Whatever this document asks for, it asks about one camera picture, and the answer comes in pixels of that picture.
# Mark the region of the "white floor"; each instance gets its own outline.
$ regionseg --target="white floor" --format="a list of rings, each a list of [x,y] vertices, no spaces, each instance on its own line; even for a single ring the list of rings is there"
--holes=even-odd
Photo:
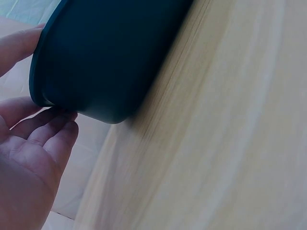
[[[73,220],[58,213],[50,212],[42,230],[72,230]]]

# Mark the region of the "light wood table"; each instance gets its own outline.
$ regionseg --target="light wood table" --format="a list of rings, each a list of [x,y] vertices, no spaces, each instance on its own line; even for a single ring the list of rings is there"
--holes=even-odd
[[[307,229],[306,22],[305,0],[195,0],[75,229]]]

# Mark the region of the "dark green bowl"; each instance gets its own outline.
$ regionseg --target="dark green bowl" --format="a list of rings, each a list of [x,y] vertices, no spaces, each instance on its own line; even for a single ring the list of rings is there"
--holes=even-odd
[[[39,106],[60,106],[106,123],[142,103],[192,0],[62,0],[30,70]]]

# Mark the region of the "palm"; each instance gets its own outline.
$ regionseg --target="palm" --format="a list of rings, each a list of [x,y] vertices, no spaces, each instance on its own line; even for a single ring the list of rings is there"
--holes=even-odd
[[[41,28],[0,39],[0,77],[31,55]],[[29,97],[0,103],[0,229],[39,230],[78,136],[76,113],[41,108]]]

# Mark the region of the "finger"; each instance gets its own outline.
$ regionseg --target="finger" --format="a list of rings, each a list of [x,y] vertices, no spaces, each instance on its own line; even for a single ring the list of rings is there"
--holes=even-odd
[[[19,31],[0,38],[0,77],[8,72],[18,61],[32,55],[44,25]]]
[[[79,128],[77,123],[69,121],[54,137],[44,145],[45,151],[57,163],[60,173],[63,174],[67,165],[71,150],[78,137]]]
[[[62,112],[62,109],[58,107],[52,107],[37,114],[33,118],[26,119],[18,123],[12,130],[11,134],[27,140],[30,134],[37,128],[44,126],[50,122],[53,118],[58,116]]]
[[[41,107],[34,104],[30,97],[12,98],[0,102],[0,115],[8,128],[12,128],[22,119],[37,113]]]
[[[56,135],[71,120],[76,119],[77,113],[63,113],[44,126],[41,126],[30,134],[28,141],[43,146],[50,138]]]

